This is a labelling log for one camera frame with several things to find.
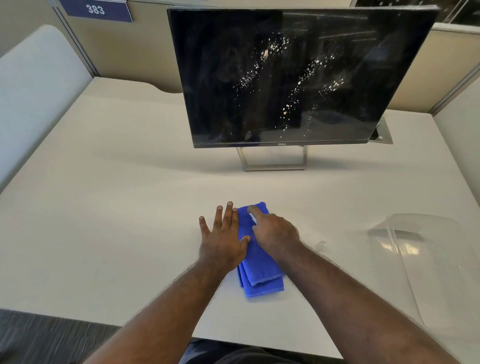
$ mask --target number 383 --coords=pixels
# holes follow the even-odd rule
[[[101,6],[87,5],[88,12],[90,14],[102,14],[105,15],[103,8]]]

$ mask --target blue cloth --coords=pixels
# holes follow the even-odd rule
[[[268,214],[265,202],[261,202],[255,206],[264,214]],[[283,291],[283,272],[275,260],[261,248],[255,239],[253,233],[255,222],[247,209],[248,206],[238,209],[239,240],[245,235],[251,237],[247,249],[247,256],[237,267],[240,286],[243,287],[245,294],[249,298]]]

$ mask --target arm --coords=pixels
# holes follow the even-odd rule
[[[249,208],[258,243],[305,296],[351,364],[458,364],[415,323],[305,245],[295,227],[274,214]]]
[[[238,212],[222,206],[212,232],[200,217],[198,261],[100,347],[85,364],[177,364],[225,275],[245,258],[250,237],[238,240]]]

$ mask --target transparent plastic object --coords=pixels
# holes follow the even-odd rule
[[[394,214],[368,234],[384,298],[432,333],[480,341],[480,261],[456,221]]]

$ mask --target desk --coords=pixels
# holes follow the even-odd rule
[[[244,172],[234,148],[193,148],[182,95],[95,78],[0,194],[0,307],[122,325],[195,261],[198,217],[211,225],[228,200],[267,202],[378,292],[367,230],[387,215],[445,216],[480,236],[480,208],[432,117],[385,116],[392,146],[310,146],[305,171]],[[248,301],[235,271],[194,336],[340,357],[288,279]],[[465,363],[478,357],[441,341]]]

